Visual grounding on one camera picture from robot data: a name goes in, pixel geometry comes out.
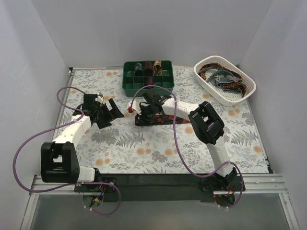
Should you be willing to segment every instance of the table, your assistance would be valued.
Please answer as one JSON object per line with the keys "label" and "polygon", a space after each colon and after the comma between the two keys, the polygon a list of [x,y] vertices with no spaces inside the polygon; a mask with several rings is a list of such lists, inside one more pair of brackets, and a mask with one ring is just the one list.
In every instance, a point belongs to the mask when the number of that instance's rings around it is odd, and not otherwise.
{"label": "table", "polygon": [[[268,173],[260,138],[246,100],[233,107],[219,104],[195,80],[193,69],[174,69],[173,92],[178,100],[200,104],[208,101],[225,123],[226,149],[242,173]],[[93,125],[76,148],[79,164],[96,167],[101,173],[188,173],[177,154],[172,125],[135,126],[135,114],[129,114],[122,89],[122,69],[76,70],[71,86],[86,93],[101,92],[107,101],[113,98],[125,118],[99,130]],[[77,107],[83,96],[70,90],[66,105]],[[64,109],[60,123],[71,120],[72,111]],[[191,124],[176,126],[182,156],[196,173],[210,173],[214,165],[205,145],[193,132]]]}

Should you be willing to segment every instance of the white plastic basket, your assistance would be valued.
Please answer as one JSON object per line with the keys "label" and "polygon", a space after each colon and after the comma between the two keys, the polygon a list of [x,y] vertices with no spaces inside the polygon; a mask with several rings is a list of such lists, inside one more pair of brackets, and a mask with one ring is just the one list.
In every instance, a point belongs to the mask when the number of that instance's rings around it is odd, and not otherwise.
{"label": "white plastic basket", "polygon": [[[236,72],[239,74],[243,81],[242,83],[246,85],[247,91],[244,97],[242,97],[241,94],[233,93],[233,92],[224,92],[223,89],[220,89],[216,86],[213,86],[210,82],[207,83],[204,79],[202,79],[199,75],[198,72],[202,68],[203,65],[210,64],[210,63],[218,63],[225,68]],[[206,75],[210,77],[215,72],[215,70],[209,70],[207,71]],[[239,70],[236,66],[231,64],[229,61],[227,61],[225,58],[220,57],[220,56],[210,56],[207,57],[206,59],[200,61],[194,66],[194,73],[197,82],[208,92],[214,97],[216,100],[218,100],[219,103],[221,103],[224,106],[233,106],[245,99],[247,99],[249,96],[252,95],[252,93],[256,90],[256,84],[253,81],[252,78],[250,78],[248,75],[246,75],[244,72]]]}

